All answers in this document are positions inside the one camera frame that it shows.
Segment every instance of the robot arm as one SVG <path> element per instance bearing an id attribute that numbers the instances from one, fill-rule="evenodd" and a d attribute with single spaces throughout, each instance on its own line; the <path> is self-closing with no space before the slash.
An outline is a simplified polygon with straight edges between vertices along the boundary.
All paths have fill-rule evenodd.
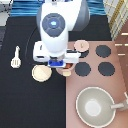
<path id="1" fill-rule="evenodd" d="M 44 60 L 49 61 L 50 58 L 63 56 L 63 61 L 67 63 L 69 62 L 68 58 L 73 60 L 74 54 L 76 56 L 74 63 L 78 63 L 80 53 L 76 52 L 70 55 L 67 53 L 68 32 L 83 30 L 88 25 L 89 20 L 90 15 L 86 0 L 73 0 L 70 2 L 56 2 L 53 0 L 51 3 L 42 4 L 37 13 L 37 26 L 41 42 L 45 47 L 39 52 L 37 45 L 40 44 L 35 43 L 33 59 L 41 62 L 41 59 L 35 59 L 35 56 L 37 56 L 37 53 L 42 53 L 45 54 L 44 58 L 47 58 L 42 59 L 42 62 Z"/>

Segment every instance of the black table surface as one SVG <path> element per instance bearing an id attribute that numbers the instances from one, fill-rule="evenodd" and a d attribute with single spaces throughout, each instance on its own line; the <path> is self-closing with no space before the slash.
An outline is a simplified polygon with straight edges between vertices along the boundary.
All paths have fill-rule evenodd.
<path id="1" fill-rule="evenodd" d="M 0 50 L 0 128 L 66 128 L 66 78 L 55 69 L 43 83 L 31 75 L 33 64 L 37 64 L 32 53 L 34 43 L 40 40 L 38 30 L 31 37 L 25 60 L 26 43 L 35 27 L 35 17 L 7 20 Z M 78 39 L 111 40 L 107 16 L 93 16 L 82 32 L 69 33 L 70 41 Z M 16 46 L 22 62 L 19 69 L 11 67 Z"/>

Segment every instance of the black circle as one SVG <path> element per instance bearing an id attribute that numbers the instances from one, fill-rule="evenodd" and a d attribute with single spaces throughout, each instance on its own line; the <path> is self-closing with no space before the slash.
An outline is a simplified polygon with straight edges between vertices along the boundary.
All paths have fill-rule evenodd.
<path id="1" fill-rule="evenodd" d="M 115 72 L 114 66 L 109 62 L 100 63 L 98 70 L 103 76 L 112 76 Z"/>
<path id="2" fill-rule="evenodd" d="M 91 68 L 86 62 L 79 62 L 75 66 L 75 72 L 79 76 L 87 76 L 91 71 Z"/>
<path id="3" fill-rule="evenodd" d="M 79 52 L 81 53 L 81 56 L 79 58 L 84 58 L 89 54 L 89 50 L 85 51 L 85 52 Z"/>
<path id="4" fill-rule="evenodd" d="M 96 54 L 100 57 L 106 58 L 111 54 L 111 49 L 106 45 L 99 45 L 96 48 Z"/>

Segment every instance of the tan plate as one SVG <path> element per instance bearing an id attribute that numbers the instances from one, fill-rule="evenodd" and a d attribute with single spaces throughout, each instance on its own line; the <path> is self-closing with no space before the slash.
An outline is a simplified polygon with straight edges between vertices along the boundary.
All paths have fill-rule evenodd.
<path id="1" fill-rule="evenodd" d="M 85 40 L 77 40 L 74 44 L 74 48 L 78 52 L 85 52 L 89 49 L 89 43 Z"/>
<path id="2" fill-rule="evenodd" d="M 36 65 L 32 69 L 32 76 L 36 81 L 44 82 L 51 77 L 52 70 L 51 68 L 45 65 Z"/>

